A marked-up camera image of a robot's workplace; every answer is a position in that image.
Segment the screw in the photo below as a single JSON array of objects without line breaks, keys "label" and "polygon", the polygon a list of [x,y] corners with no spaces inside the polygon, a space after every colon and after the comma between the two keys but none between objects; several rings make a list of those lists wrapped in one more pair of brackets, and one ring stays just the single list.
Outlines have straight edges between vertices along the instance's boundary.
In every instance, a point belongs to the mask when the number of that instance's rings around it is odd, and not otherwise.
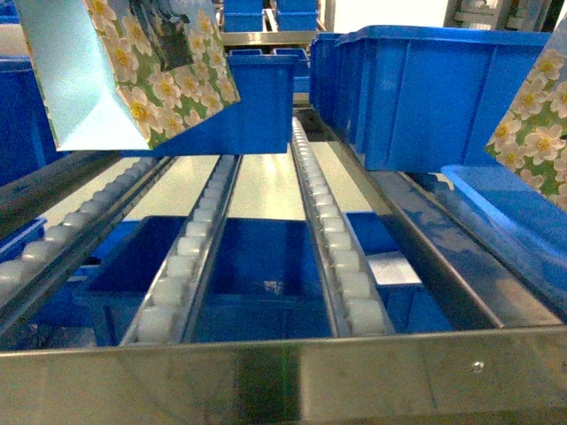
[{"label": "screw", "polygon": [[475,361],[472,364],[472,369],[470,371],[473,374],[482,374],[483,370],[485,370],[485,362],[484,361]]}]

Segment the white floor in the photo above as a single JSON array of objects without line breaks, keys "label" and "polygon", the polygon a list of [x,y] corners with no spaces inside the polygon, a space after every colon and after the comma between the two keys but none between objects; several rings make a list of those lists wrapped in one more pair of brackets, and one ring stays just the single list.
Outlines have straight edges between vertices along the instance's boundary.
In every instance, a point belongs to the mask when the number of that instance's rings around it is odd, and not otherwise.
[{"label": "white floor", "polygon": [[[370,207],[327,143],[311,143],[330,188],[342,211],[369,211]],[[172,168],[132,210],[127,220],[148,215],[188,215],[213,169],[217,157],[179,158]],[[61,222],[96,190],[135,162],[125,158],[95,180],[51,208],[44,215],[48,227]],[[248,155],[244,158],[229,209],[229,217],[304,220],[295,166],[291,153]]]}]

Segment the shiny metal surface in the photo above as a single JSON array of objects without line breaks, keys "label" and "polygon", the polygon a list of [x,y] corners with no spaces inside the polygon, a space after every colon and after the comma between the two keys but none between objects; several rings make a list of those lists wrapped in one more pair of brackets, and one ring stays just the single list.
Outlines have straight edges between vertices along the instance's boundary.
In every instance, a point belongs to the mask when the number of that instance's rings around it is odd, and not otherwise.
[{"label": "shiny metal surface", "polygon": [[282,31],[266,33],[221,33],[222,42],[232,46],[277,46],[283,44],[307,45],[316,36],[316,31]]},{"label": "shiny metal surface", "polygon": [[[195,322],[197,321],[203,297],[206,294],[210,274],[214,266],[216,253],[221,243],[222,232],[226,224],[226,215],[230,206],[230,199],[232,198],[232,192],[235,186],[235,181],[238,176],[238,170],[241,162],[242,157],[235,158],[233,166],[229,170],[229,177],[221,195],[218,213],[214,217],[211,226],[210,236],[205,240],[203,244],[203,254],[200,255],[198,260],[196,261],[194,275],[191,277],[191,279],[196,282],[196,287],[194,290],[188,291],[185,299],[183,300],[182,310],[179,313],[179,316],[175,321],[175,325],[172,330],[170,340],[171,344],[179,344],[184,340],[190,342],[192,338]],[[202,198],[204,192],[205,189],[202,189],[198,199]],[[185,226],[188,222],[193,220],[193,211],[196,209],[196,205],[197,204],[195,204],[195,206],[193,207],[193,210],[190,212],[187,220],[183,223],[179,235],[173,241],[169,253],[166,255],[166,259],[163,260],[161,266],[159,267],[159,270],[156,273],[155,278],[153,279],[153,282],[151,283],[150,288],[148,289],[148,292],[146,293],[144,300],[142,301],[142,304],[138,307],[136,316],[130,323],[128,331],[126,332],[126,335],[122,339],[120,345],[132,344],[136,341],[136,329],[140,321],[140,314],[142,310],[145,309],[148,305],[152,305],[151,295],[154,291],[156,281],[160,277],[162,277],[163,269],[167,263],[167,257],[175,255],[177,241],[180,237],[185,236]]]},{"label": "shiny metal surface", "polygon": [[367,173],[347,146],[331,145],[454,327],[562,323],[408,178]]},{"label": "shiny metal surface", "polygon": [[565,327],[2,354],[0,409],[22,425],[564,423],[566,355]]},{"label": "shiny metal surface", "polygon": [[138,180],[108,210],[81,230],[74,240],[29,284],[13,296],[0,301],[0,348],[10,349],[18,342],[19,331],[54,295],[89,254],[122,221],[175,161],[163,158]]},{"label": "shiny metal surface", "polygon": [[120,159],[115,152],[74,152],[0,188],[0,240]]},{"label": "shiny metal surface", "polygon": [[[307,135],[303,130],[299,120],[297,118],[293,119],[293,140],[291,142],[291,153],[295,161],[299,187],[301,189],[301,196],[303,198],[303,207],[305,214],[307,216],[307,225],[309,227],[309,233],[311,235],[311,242],[313,245],[313,251],[315,254],[315,261],[317,263],[317,269],[319,271],[320,282],[322,285],[322,293],[325,299],[325,305],[327,307],[327,314],[329,317],[331,334],[334,337],[348,337],[352,336],[353,332],[349,326],[348,320],[346,318],[346,309],[344,299],[339,292],[340,284],[335,275],[335,271],[332,267],[331,259],[326,251],[326,240],[323,235],[322,227],[319,223],[317,217],[317,210],[315,208],[315,200],[310,195],[307,183],[307,174],[302,168],[301,155],[299,153],[298,141],[307,141]],[[337,200],[335,199],[332,192],[332,196],[335,206],[338,206]],[[353,240],[357,241],[356,236],[353,233],[352,228],[347,227],[350,230]],[[359,244],[353,247],[354,251],[357,251],[359,258],[365,259],[364,252]],[[381,329],[384,329],[385,334],[395,333],[392,322],[384,308],[382,299],[376,291],[376,280],[372,274],[368,262],[366,262],[366,274],[368,275],[371,282],[373,282],[373,298],[380,304],[382,309],[381,317],[384,318],[383,323],[381,323]]]}]

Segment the white flower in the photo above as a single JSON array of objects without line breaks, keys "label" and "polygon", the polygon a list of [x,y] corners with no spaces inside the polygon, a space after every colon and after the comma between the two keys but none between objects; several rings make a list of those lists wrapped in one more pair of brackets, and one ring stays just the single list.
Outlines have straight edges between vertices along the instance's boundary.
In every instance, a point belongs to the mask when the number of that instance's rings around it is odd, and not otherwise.
[{"label": "white flower", "polygon": [[227,73],[227,67],[223,67],[223,68],[219,67],[219,68],[215,68],[214,70],[216,71],[217,79],[219,80],[222,80],[229,76],[229,73]]},{"label": "white flower", "polygon": [[185,97],[198,102],[201,96],[203,96],[201,85],[188,66],[176,69],[175,82],[179,85]]},{"label": "white flower", "polygon": [[557,80],[559,78],[559,70],[563,67],[564,60],[557,50],[546,50],[536,61],[532,70],[528,74],[528,80],[535,80],[543,77],[545,82],[548,80]]},{"label": "white flower", "polygon": [[199,10],[197,13],[197,28],[203,34],[214,34],[214,25],[211,19],[206,16],[205,11]]},{"label": "white flower", "polygon": [[522,180],[524,182],[526,182],[529,186],[532,186],[538,192],[540,191],[541,185],[545,181],[543,175],[533,175],[530,170],[526,169],[520,172],[520,177],[522,177]]},{"label": "white flower", "polygon": [[545,82],[541,78],[532,83],[524,82],[512,102],[512,111],[519,114],[522,120],[540,113],[541,104],[547,99],[547,95],[543,92],[544,86]]},{"label": "white flower", "polygon": [[228,78],[219,79],[216,82],[217,87],[221,91],[221,97],[226,102],[236,102],[237,92],[234,90],[233,83]]},{"label": "white flower", "polygon": [[517,143],[505,143],[501,146],[500,154],[496,157],[498,162],[512,171],[525,166],[525,147]]},{"label": "white flower", "polygon": [[561,152],[561,157],[553,161],[553,168],[557,171],[555,180],[567,182],[567,150]]},{"label": "white flower", "polygon": [[549,109],[557,112],[559,118],[567,118],[567,81],[562,82],[557,86],[557,89],[549,95],[551,106]]},{"label": "white flower", "polygon": [[120,92],[146,140],[150,140],[151,130],[163,133],[163,128],[158,124],[158,107],[148,100],[142,89],[134,87]]},{"label": "white flower", "polygon": [[104,32],[107,26],[113,27],[116,13],[108,5],[107,0],[85,0],[85,4],[89,10],[92,24],[97,30]]},{"label": "white flower", "polygon": [[158,123],[166,130],[166,137],[171,139],[185,129],[183,118],[172,109],[158,108]]},{"label": "white flower", "polygon": [[205,53],[206,50],[205,38],[203,35],[191,30],[189,33],[189,47],[194,58],[198,58],[199,60],[202,59],[203,53]]},{"label": "white flower", "polygon": [[501,151],[501,146],[504,143],[513,143],[516,141],[517,130],[522,127],[519,120],[516,120],[514,115],[506,112],[502,121],[494,131],[493,136],[490,138],[490,144],[494,145],[497,152]]},{"label": "white flower", "polygon": [[555,124],[551,128],[536,127],[534,133],[525,137],[525,154],[533,157],[535,166],[557,158],[557,153],[565,146],[565,141],[559,138],[562,132],[563,128]]},{"label": "white flower", "polygon": [[136,46],[140,53],[151,55],[150,41],[145,36],[138,19],[128,14],[122,18],[122,25],[124,26],[126,40],[131,45]]},{"label": "white flower", "polygon": [[559,195],[550,195],[549,200],[564,211],[567,211],[567,184],[559,186]]},{"label": "white flower", "polygon": [[209,83],[207,83],[203,88],[201,104],[206,108],[207,118],[212,117],[217,112],[222,111],[221,97]]},{"label": "white flower", "polygon": [[153,93],[159,100],[162,100],[167,108],[177,106],[181,108],[181,89],[175,84],[171,73],[162,73],[159,65],[153,66],[153,74],[148,81],[153,86]]},{"label": "white flower", "polygon": [[227,59],[224,56],[224,49],[215,41],[211,41],[211,46],[207,49],[209,55],[209,65],[215,70],[224,69],[227,66]]},{"label": "white flower", "polygon": [[209,67],[206,65],[203,60],[199,58],[194,58],[195,62],[192,65],[193,73],[195,76],[199,78],[200,81],[209,81],[211,79],[211,75],[209,73]]},{"label": "white flower", "polygon": [[185,116],[185,123],[190,127],[193,128],[203,122],[203,119],[194,109],[190,112],[189,115]]},{"label": "white flower", "polygon": [[128,40],[120,38],[114,27],[107,27],[103,43],[113,63],[116,79],[120,82],[136,83],[140,64]]}]

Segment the blue plastic bin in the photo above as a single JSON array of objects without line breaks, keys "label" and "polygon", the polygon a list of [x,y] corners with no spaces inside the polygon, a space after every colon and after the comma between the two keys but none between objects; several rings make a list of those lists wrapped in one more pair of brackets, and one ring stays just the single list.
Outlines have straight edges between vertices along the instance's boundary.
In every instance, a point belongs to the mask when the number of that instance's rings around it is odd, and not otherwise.
[{"label": "blue plastic bin", "polygon": [[335,103],[338,90],[338,50],[335,42],[341,34],[320,33],[311,42],[309,102],[323,121],[335,127]]},{"label": "blue plastic bin", "polygon": [[12,0],[0,0],[0,24],[15,24],[19,22],[18,12]]},{"label": "blue plastic bin", "polygon": [[503,166],[446,166],[438,197],[567,320],[567,214]]},{"label": "blue plastic bin", "polygon": [[0,56],[0,186],[62,158],[27,57]]},{"label": "blue plastic bin", "polygon": [[153,151],[123,151],[122,156],[285,153],[291,140],[296,60],[292,56],[229,56],[241,97],[238,104]]},{"label": "blue plastic bin", "polygon": [[344,36],[338,133],[364,155],[368,170],[491,163],[483,148],[548,38],[392,26]]},{"label": "blue plastic bin", "polygon": [[306,223],[229,220],[195,342],[328,336]]},{"label": "blue plastic bin", "polygon": [[277,0],[277,10],[280,12],[315,12],[316,0]]},{"label": "blue plastic bin", "polygon": [[97,345],[120,343],[184,221],[143,219],[75,293],[75,299],[90,309]]},{"label": "blue plastic bin", "polygon": [[45,234],[43,226],[46,222],[44,217],[38,217],[16,230],[12,235],[0,240],[0,263],[15,259],[24,251],[28,243],[41,239]]},{"label": "blue plastic bin", "polygon": [[277,26],[280,31],[315,31],[317,29],[317,12],[277,11]]},{"label": "blue plastic bin", "polygon": [[227,33],[259,32],[264,29],[264,15],[260,13],[224,13],[224,31]]},{"label": "blue plastic bin", "polygon": [[262,13],[263,0],[224,0],[225,13]]},{"label": "blue plastic bin", "polygon": [[249,56],[249,55],[261,55],[262,49],[234,49],[229,51],[229,56]]},{"label": "blue plastic bin", "polygon": [[274,49],[276,55],[292,55],[298,58],[298,62],[293,68],[293,92],[309,92],[309,58],[305,49]]}]

